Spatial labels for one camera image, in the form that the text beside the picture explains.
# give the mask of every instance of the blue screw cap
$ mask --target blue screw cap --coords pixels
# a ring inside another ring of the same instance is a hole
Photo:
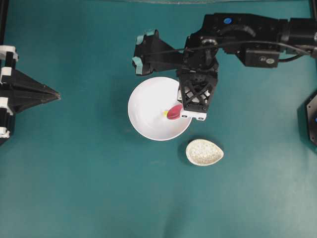
[[[231,22],[232,22],[232,19],[231,19],[230,17],[225,18],[225,19],[223,20],[223,23],[224,23],[224,24],[230,24]]]

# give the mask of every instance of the white clamp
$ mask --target white clamp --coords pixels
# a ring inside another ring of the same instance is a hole
[[[181,118],[196,118],[197,120],[206,120],[207,113],[197,113],[192,111],[181,110]]]
[[[13,112],[8,106],[8,98],[0,97],[0,108],[5,108],[10,116],[13,115]],[[10,131],[6,127],[0,127],[0,138],[9,138]]]
[[[11,67],[2,67],[0,74],[0,84],[2,84],[2,76],[11,76],[12,68]]]
[[[15,59],[17,62],[19,61],[19,55],[16,53],[14,46],[0,46],[0,60],[5,60],[7,52],[12,52],[13,59]]]

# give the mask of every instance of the black cable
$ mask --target black cable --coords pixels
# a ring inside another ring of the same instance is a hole
[[[286,62],[290,62],[290,61],[293,61],[293,60],[296,60],[300,57],[302,57],[303,55],[296,55],[296,56],[293,56],[293,57],[290,57],[290,58],[286,58],[286,59],[279,59],[278,62],[280,63],[286,63]]]
[[[312,10],[313,19],[317,21],[317,2],[316,0],[310,0],[310,6]]]
[[[221,48],[221,47],[226,47],[226,46],[231,46],[231,45],[240,45],[240,44],[247,44],[247,43],[258,43],[258,44],[271,44],[271,45],[278,45],[282,47],[286,47],[292,50],[295,50],[298,54],[301,53],[301,55],[307,55],[310,56],[311,54],[301,48],[280,43],[280,42],[273,42],[273,41],[235,41],[235,42],[227,42],[227,43],[222,43],[218,45],[212,45],[212,46],[200,46],[200,47],[194,47],[194,48],[180,48],[180,49],[175,49],[175,50],[168,50],[168,51],[161,51],[161,52],[152,52],[152,53],[147,53],[145,54],[146,56],[148,55],[156,55],[156,54],[168,54],[168,53],[173,53],[173,52],[178,52],[178,51],[195,51],[195,50],[204,50],[204,49],[212,49],[212,48]]]

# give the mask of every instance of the white speckled bowl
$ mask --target white speckled bowl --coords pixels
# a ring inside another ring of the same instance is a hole
[[[223,151],[214,143],[208,140],[197,139],[187,145],[187,159],[197,166],[208,166],[217,163],[222,159]]]

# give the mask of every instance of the teal table surface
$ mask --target teal table surface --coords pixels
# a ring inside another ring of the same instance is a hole
[[[302,107],[317,90],[314,59],[248,68],[219,51],[205,122],[155,142],[128,119],[131,92],[151,77],[131,66],[136,36],[158,29],[181,48],[214,12],[310,17],[308,1],[10,2],[5,43],[18,49],[17,69],[62,100],[17,115],[0,148],[1,238],[317,236],[317,153]],[[176,79],[173,70],[153,76]],[[195,138],[224,158],[191,165],[185,148]]]

